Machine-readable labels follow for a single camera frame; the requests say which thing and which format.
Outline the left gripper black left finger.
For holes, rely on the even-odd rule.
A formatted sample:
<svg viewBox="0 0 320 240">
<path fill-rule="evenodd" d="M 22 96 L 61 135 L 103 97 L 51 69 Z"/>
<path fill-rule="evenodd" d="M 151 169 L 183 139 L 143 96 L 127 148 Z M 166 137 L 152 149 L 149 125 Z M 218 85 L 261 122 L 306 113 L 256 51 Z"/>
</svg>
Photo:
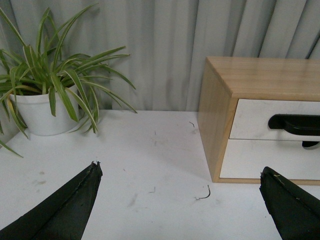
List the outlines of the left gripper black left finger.
<svg viewBox="0 0 320 240">
<path fill-rule="evenodd" d="M 100 162 L 66 182 L 0 231 L 2 240 L 80 240 L 94 207 L 103 172 Z"/>
</svg>

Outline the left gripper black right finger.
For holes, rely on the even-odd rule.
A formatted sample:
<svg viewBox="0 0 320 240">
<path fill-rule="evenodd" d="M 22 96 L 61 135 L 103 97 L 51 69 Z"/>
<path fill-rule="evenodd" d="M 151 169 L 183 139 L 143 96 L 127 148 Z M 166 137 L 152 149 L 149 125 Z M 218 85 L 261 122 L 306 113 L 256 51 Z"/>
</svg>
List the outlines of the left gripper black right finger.
<svg viewBox="0 0 320 240">
<path fill-rule="evenodd" d="M 320 238 L 320 200 L 266 166 L 260 193 L 283 240 Z"/>
</svg>

